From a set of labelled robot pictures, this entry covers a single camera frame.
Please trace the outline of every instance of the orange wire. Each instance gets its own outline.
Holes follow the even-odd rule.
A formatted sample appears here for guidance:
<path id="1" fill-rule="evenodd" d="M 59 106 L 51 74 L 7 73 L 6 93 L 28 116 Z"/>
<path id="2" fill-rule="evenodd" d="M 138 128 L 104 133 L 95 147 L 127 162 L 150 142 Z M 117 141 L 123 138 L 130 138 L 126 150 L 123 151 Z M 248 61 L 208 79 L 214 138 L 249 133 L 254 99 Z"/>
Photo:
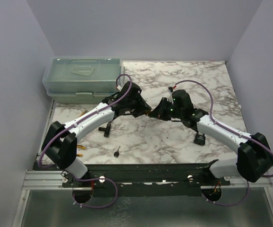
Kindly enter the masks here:
<path id="1" fill-rule="evenodd" d="M 215 186 L 215 188 L 214 188 L 214 191 L 216 192 L 216 188 L 217 188 L 217 186 L 220 184 L 220 181 L 218 181 L 217 182 L 217 185 Z"/>

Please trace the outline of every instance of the container lid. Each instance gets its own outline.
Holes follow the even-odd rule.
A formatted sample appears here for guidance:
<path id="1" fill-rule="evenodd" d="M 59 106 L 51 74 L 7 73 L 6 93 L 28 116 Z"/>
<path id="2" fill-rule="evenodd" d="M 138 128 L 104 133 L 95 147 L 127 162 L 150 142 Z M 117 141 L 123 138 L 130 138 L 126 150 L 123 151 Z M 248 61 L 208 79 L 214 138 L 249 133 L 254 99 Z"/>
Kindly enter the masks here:
<path id="1" fill-rule="evenodd" d="M 49 93 L 114 93 L 120 59 L 55 58 L 43 83 Z"/>

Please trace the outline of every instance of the small black tool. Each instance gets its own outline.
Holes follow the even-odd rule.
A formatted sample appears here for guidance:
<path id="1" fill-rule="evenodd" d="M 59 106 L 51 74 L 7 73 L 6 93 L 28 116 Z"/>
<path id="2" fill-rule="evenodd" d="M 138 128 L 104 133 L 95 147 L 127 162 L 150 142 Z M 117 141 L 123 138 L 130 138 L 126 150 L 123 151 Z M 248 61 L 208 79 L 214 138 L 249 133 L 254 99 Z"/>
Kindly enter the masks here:
<path id="1" fill-rule="evenodd" d="M 206 137 L 197 133 L 195 135 L 194 143 L 200 146 L 204 146 L 206 144 Z"/>
<path id="2" fill-rule="evenodd" d="M 110 134 L 110 129 L 111 129 L 111 123 L 109 122 L 108 124 L 107 124 L 107 127 L 99 127 L 98 128 L 98 130 L 99 131 L 104 131 L 105 133 L 104 133 L 104 137 L 109 137 L 109 134 Z"/>
<path id="3" fill-rule="evenodd" d="M 117 149 L 116 152 L 114 152 L 114 154 L 113 154 L 114 157 L 118 157 L 118 156 L 119 156 L 119 152 L 118 152 L 118 151 L 119 151 L 119 148 Z"/>

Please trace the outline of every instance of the black mounting plate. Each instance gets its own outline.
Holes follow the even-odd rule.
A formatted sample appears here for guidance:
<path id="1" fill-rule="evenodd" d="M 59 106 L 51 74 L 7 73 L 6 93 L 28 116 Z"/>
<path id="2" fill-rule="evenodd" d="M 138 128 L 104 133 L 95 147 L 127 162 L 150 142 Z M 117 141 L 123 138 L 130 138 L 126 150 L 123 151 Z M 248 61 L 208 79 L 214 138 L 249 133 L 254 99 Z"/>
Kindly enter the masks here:
<path id="1" fill-rule="evenodd" d="M 201 186 L 230 185 L 222 179 L 207 180 L 203 169 L 208 164 L 130 164 L 130 165 L 87 165 L 88 172 L 83 179 L 104 176 L 113 180 L 118 188 L 118 196 L 201 196 Z M 67 175 L 68 182 L 64 188 L 90 187 L 91 182 L 76 181 Z M 94 182 L 94 197 L 114 195 L 113 185 L 105 181 Z"/>

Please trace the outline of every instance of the black clamp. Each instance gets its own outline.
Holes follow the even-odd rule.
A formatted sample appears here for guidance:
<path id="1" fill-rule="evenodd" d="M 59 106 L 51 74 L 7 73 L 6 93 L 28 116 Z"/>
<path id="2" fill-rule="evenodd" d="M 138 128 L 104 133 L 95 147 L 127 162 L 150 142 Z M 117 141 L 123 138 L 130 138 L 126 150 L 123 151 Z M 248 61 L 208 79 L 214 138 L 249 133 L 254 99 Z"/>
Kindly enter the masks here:
<path id="1" fill-rule="evenodd" d="M 111 130 L 111 123 L 109 122 L 107 124 L 107 127 L 99 127 L 98 128 L 99 131 L 104 131 L 104 137 L 108 138 L 109 137 L 109 134 L 110 134 L 110 130 Z"/>
<path id="2" fill-rule="evenodd" d="M 194 143 L 200 146 L 204 146 L 206 144 L 205 135 L 200 135 L 199 132 L 197 132 L 197 134 L 195 135 Z"/>

